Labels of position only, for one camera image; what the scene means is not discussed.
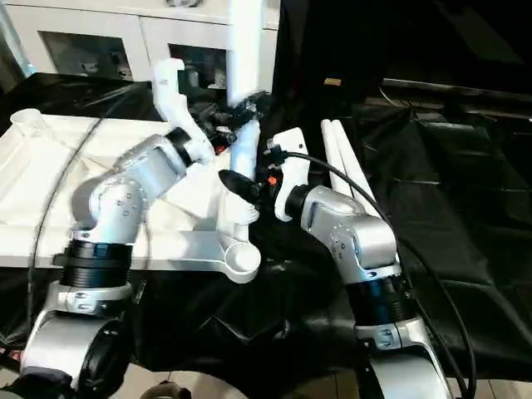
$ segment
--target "black cable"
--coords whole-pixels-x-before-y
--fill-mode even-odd
[[[46,202],[46,205],[44,206],[44,209],[42,211],[41,219],[39,220],[39,223],[37,224],[37,227],[35,228],[35,236],[33,240],[33,246],[32,246],[32,252],[29,257],[29,262],[27,266],[27,328],[28,328],[28,334],[32,330],[32,320],[33,320],[33,286],[34,286],[34,278],[35,278],[35,266],[37,263],[37,254],[39,250],[39,241],[41,239],[42,230],[44,229],[44,225],[47,221],[48,213],[50,212],[50,208],[52,207],[53,201],[56,198],[57,192],[60,190],[62,183],[64,179],[68,175],[68,171],[74,161],[77,159],[85,145],[88,143],[88,141],[94,136],[94,133],[96,132],[96,129],[101,125],[101,123],[107,119],[116,109],[118,109],[124,102],[126,102],[127,99],[129,99],[134,93],[137,92],[138,89],[143,87],[145,83],[136,83],[134,85],[129,86],[128,91],[124,91],[123,96],[121,96],[118,100],[116,100],[108,109],[103,113],[103,115],[98,119],[98,121],[91,127],[91,129],[88,130],[88,132],[85,134],[85,137],[83,140],[80,141],[80,144],[78,147],[74,150],[72,156],[70,159],[66,162],[65,166],[63,166],[62,172],[57,177],[57,180],[55,184],[53,185],[53,189],[50,192],[50,195],[48,197],[48,200]]]
[[[332,166],[332,165],[328,164],[327,162],[324,162],[324,161],[322,161],[322,160],[320,160],[318,158],[315,158],[313,156],[306,155],[306,154],[301,154],[299,152],[281,151],[279,153],[279,155],[282,156],[284,159],[293,157],[293,158],[300,158],[300,159],[303,159],[303,160],[308,160],[310,162],[313,162],[316,165],[320,165],[323,168],[333,172],[335,175],[337,175],[339,178],[341,178],[346,183],[348,183],[351,187],[353,187],[355,189],[355,191],[358,192],[376,210],[376,212],[379,214],[379,216],[381,216],[382,220],[384,220],[390,227],[392,226],[389,218],[384,213],[384,211],[381,209],[379,204],[360,185],[358,185],[353,179],[349,178],[349,176],[347,176],[346,174],[342,173],[340,170],[338,170],[334,166]],[[411,279],[410,279],[410,274],[406,271],[406,267],[405,267],[406,265],[403,262],[404,257],[402,256],[402,251],[401,251],[400,245],[397,246],[397,257],[399,258],[399,263],[403,265],[402,272],[403,272],[403,276],[404,276],[404,278],[406,280],[407,287],[409,289],[412,289],[412,282],[411,282]],[[445,293],[446,293],[446,298],[451,299],[451,296],[446,291],[445,287],[443,287],[443,288],[444,288]],[[444,352],[446,360],[449,362],[449,366],[451,367],[452,371],[456,375],[456,381],[458,382],[458,386],[460,388],[461,395],[464,398],[469,397],[470,392],[468,391],[468,388],[466,386],[466,380],[464,379],[464,377],[463,377],[463,375],[462,375],[462,373],[460,371],[460,368],[458,367],[458,364],[456,363],[455,358],[452,356],[451,352],[449,351],[449,348],[444,343],[443,339],[441,338],[441,335],[437,332],[434,324],[430,320],[430,318],[429,318],[428,314],[426,313],[425,309],[421,306],[421,303],[419,302],[419,300],[417,298],[414,298],[414,300],[416,301],[416,305],[419,308],[420,315],[423,318],[423,320],[425,321],[426,326],[430,330],[432,336],[434,337],[434,339],[436,340],[436,342],[440,346],[441,350]],[[456,306],[455,306],[454,302],[450,302],[450,305],[451,305],[451,307],[453,309],[456,309]],[[467,340],[468,340],[468,342],[470,344],[469,334],[467,334],[466,326],[464,325],[464,322],[463,322],[463,320],[462,320],[462,318],[460,316],[460,313],[458,313],[457,309],[456,309],[455,316],[456,316],[456,319],[457,319],[459,325],[464,327],[465,334],[467,336]],[[472,377],[476,378],[476,363],[475,363],[475,360],[474,360],[475,357],[474,357],[474,353],[472,352],[472,347],[470,349],[471,349],[470,356],[472,356],[472,360],[470,362],[472,364],[472,368],[471,368],[470,374],[471,374]],[[474,394],[475,393],[475,389],[476,389],[476,381],[475,382],[472,382],[472,381],[470,382],[470,388],[472,388],[471,392]]]
[[[458,322],[458,328],[460,330],[460,334],[462,337],[462,341],[464,342],[465,349],[467,350],[468,357],[470,359],[470,375],[469,375],[469,386],[467,387],[468,391],[468,397],[470,399],[473,399],[475,397],[476,393],[476,359],[475,359],[475,352],[473,351],[473,345],[471,344],[469,333],[467,332],[467,328],[464,324],[464,321],[462,320],[462,317],[460,315],[460,311],[456,307],[455,301],[453,301],[451,295],[447,291],[446,287],[443,285],[443,282],[438,277],[436,271],[429,266],[429,263],[425,261],[423,256],[420,254],[420,252],[414,248],[410,243],[408,243],[405,240],[402,240],[401,243],[414,255],[416,256],[417,260],[421,265],[423,265],[426,269],[426,271],[429,273],[431,278],[436,282],[436,285],[439,287],[439,289],[442,291],[443,295],[446,297],[446,301],[449,303],[449,306],[451,307],[452,312],[455,315],[455,319]]]

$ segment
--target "black cloth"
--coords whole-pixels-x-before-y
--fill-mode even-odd
[[[36,74],[0,99],[0,130],[14,111],[27,107],[99,116],[110,102],[91,102],[124,85]],[[151,102],[146,86],[115,117],[157,121]],[[529,122],[417,115],[393,107],[325,110],[317,102],[277,103],[263,123],[263,138],[301,126],[310,154],[323,158],[319,121],[340,118],[397,237],[422,253],[455,299],[480,377],[532,381]],[[309,179],[326,183],[327,176],[311,168]],[[352,366],[357,343],[351,309],[327,250],[265,212],[250,236],[263,262],[248,284],[215,273],[131,273],[135,285],[147,280],[132,310],[135,356],[142,365],[209,372],[251,397],[273,397],[314,375]],[[465,370],[464,346],[445,300],[405,252],[415,294]],[[37,271],[39,303],[57,274]],[[25,278],[24,269],[0,268],[6,345],[23,344]]]

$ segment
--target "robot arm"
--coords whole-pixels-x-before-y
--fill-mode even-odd
[[[213,129],[199,128],[179,93],[177,73],[165,69],[168,65],[160,65],[166,73],[157,75],[155,103],[173,130],[142,141],[111,170],[74,192],[71,241],[53,259],[63,274],[50,284],[22,358],[20,378],[8,388],[11,392],[34,397],[31,387],[41,382],[57,397],[101,398],[120,387],[131,355],[126,308],[132,290],[127,274],[145,213],[185,177],[190,165],[214,158],[211,140],[236,135],[257,115],[252,106],[256,96],[235,108],[210,104],[202,117]],[[172,99],[175,106],[162,106]],[[224,133],[216,132],[217,124]],[[37,389],[35,397],[43,397],[40,394]]]
[[[283,174],[273,199],[274,212],[282,221],[293,219],[325,245],[338,267],[357,340],[368,359],[358,373],[360,388],[371,384],[372,395],[380,392],[384,398],[450,399],[425,324],[401,277],[391,227],[354,198],[309,186],[309,161],[276,156],[281,151],[307,153],[301,130],[276,135],[265,152],[273,160],[269,169],[278,168]],[[235,194],[244,193],[253,201],[257,184],[228,171],[220,172],[220,177]]]

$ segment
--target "black fabric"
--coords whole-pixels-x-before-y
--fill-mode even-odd
[[[120,86],[37,74],[0,100],[0,127],[7,127],[14,111],[31,106],[98,116],[109,103],[87,104]],[[310,154],[323,158],[319,121],[339,117],[397,236],[416,246],[445,279],[470,330],[480,377],[532,380],[532,129],[529,122],[453,115],[350,105],[324,110],[308,99],[274,106],[263,138],[301,126]],[[159,119],[147,88],[117,116]],[[312,168],[309,179],[327,183],[327,176]],[[274,397],[332,368],[354,367],[352,313],[327,250],[267,213],[250,235],[263,262],[245,285],[214,273],[131,273],[135,285],[147,279],[132,311],[142,365],[209,372],[250,397]],[[451,312],[405,252],[415,295],[465,367]],[[25,272],[0,268],[5,344],[23,343]],[[39,301],[57,275],[37,271]]]

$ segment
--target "white tube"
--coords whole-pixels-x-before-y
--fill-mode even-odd
[[[264,0],[230,0],[227,102],[234,106],[259,89]]]
[[[322,121],[322,135],[323,144],[325,145],[325,155],[327,156],[327,162],[331,166],[334,166],[341,172],[345,173],[345,169],[343,168],[342,156],[340,155],[340,150],[338,149],[338,144],[336,142],[336,136],[333,133],[333,126],[330,120],[326,119]],[[331,176],[331,186],[333,190],[337,191],[340,194],[352,197],[351,187],[346,181],[342,180],[333,172],[329,172],[329,175]]]
[[[349,142],[346,132],[343,129],[342,122],[332,121],[331,124],[332,131],[336,137],[338,149],[340,150],[340,156],[342,157],[346,175],[353,179],[355,183],[360,185],[364,191],[366,191],[373,199],[375,199],[375,195],[373,195],[372,189],[367,183],[366,176],[364,175],[364,172],[358,163],[355,151],[352,149],[351,143]],[[362,197],[355,190],[353,190],[352,193],[353,198],[364,206],[366,212],[368,212],[371,216],[379,217],[378,212],[364,199],[364,197]]]
[[[239,130],[239,138],[231,146],[231,163],[229,168],[251,180],[255,179],[259,136],[259,122],[250,121]]]

